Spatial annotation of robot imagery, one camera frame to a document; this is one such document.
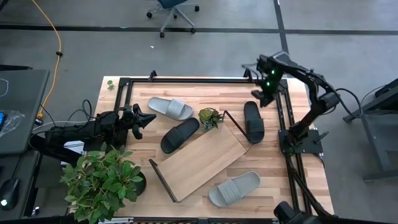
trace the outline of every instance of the clear plastic bag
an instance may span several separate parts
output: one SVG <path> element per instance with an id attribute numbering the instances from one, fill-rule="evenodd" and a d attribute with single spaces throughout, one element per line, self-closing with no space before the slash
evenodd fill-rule
<path id="1" fill-rule="evenodd" d="M 18 111 L 0 110 L 0 113 L 4 113 L 6 117 L 0 130 L 0 138 L 8 132 L 15 130 L 21 123 L 22 119 L 25 118 L 25 115 Z"/>

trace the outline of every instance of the computer mouse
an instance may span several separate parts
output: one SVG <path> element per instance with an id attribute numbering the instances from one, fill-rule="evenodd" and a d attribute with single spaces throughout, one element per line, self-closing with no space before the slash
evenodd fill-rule
<path id="1" fill-rule="evenodd" d="M 18 204 L 19 180 L 11 178 L 5 181 L 0 188 L 1 209 L 8 211 Z"/>

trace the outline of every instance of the yellow extension cord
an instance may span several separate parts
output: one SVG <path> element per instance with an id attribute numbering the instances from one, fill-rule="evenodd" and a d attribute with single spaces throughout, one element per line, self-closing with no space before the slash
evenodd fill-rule
<path id="1" fill-rule="evenodd" d="M 61 43 L 60 35 L 58 34 L 58 31 L 56 30 L 56 28 L 55 28 L 54 25 L 52 24 L 52 22 L 51 22 L 51 20 L 49 19 L 49 17 L 43 12 L 43 10 L 42 10 L 42 9 L 40 8 L 40 6 L 35 2 L 35 0 L 32 0 L 32 2 L 36 5 L 36 7 L 40 10 L 40 12 L 41 12 L 41 13 L 43 14 L 43 16 L 48 20 L 48 22 L 50 23 L 50 25 L 51 25 L 52 28 L 54 29 L 55 34 L 56 34 L 57 37 L 58 37 L 58 43 L 59 43 L 59 49 L 58 49 L 58 52 L 57 52 L 57 63 L 55 64 L 55 71 L 54 71 L 54 79 L 52 80 L 51 89 L 50 89 L 49 93 L 47 94 L 47 96 L 45 97 L 44 102 L 43 102 L 43 104 L 42 104 L 42 106 L 44 107 L 45 104 L 46 104 L 46 102 L 47 102 L 47 100 L 48 100 L 48 98 L 49 98 L 49 96 L 50 96 L 51 93 L 52 93 L 52 90 L 54 89 L 54 86 L 55 86 L 55 80 L 56 80 L 56 78 L 57 78 L 57 72 L 58 72 L 58 65 L 59 65 L 59 63 L 60 63 L 60 59 L 61 59 L 61 56 L 62 56 L 62 52 L 61 52 L 62 43 Z M 40 108 L 39 112 L 37 113 L 37 118 L 38 118 L 38 119 L 43 119 L 43 107 Z"/>

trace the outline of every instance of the gray slide sandal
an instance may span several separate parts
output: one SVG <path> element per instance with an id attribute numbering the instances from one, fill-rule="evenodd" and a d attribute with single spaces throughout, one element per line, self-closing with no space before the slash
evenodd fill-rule
<path id="1" fill-rule="evenodd" d="M 212 188 L 209 191 L 209 199 L 216 206 L 224 208 L 237 202 L 259 186 L 259 175 L 250 171 Z"/>
<path id="2" fill-rule="evenodd" d="M 192 107 L 175 99 L 166 100 L 159 97 L 152 97 L 148 101 L 148 107 L 176 121 L 185 121 L 193 114 Z"/>

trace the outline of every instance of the black slide sandal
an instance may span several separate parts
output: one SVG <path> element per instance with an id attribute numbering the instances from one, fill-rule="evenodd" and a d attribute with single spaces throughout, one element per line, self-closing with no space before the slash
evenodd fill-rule
<path id="1" fill-rule="evenodd" d="M 160 147 L 165 153 L 172 153 L 195 133 L 198 128 L 199 121 L 196 118 L 188 118 L 176 127 L 172 127 L 172 129 L 164 135 L 160 142 Z"/>
<path id="2" fill-rule="evenodd" d="M 243 111 L 248 140 L 253 144 L 261 142 L 264 138 L 264 121 L 260 116 L 257 104 L 253 101 L 246 102 Z"/>

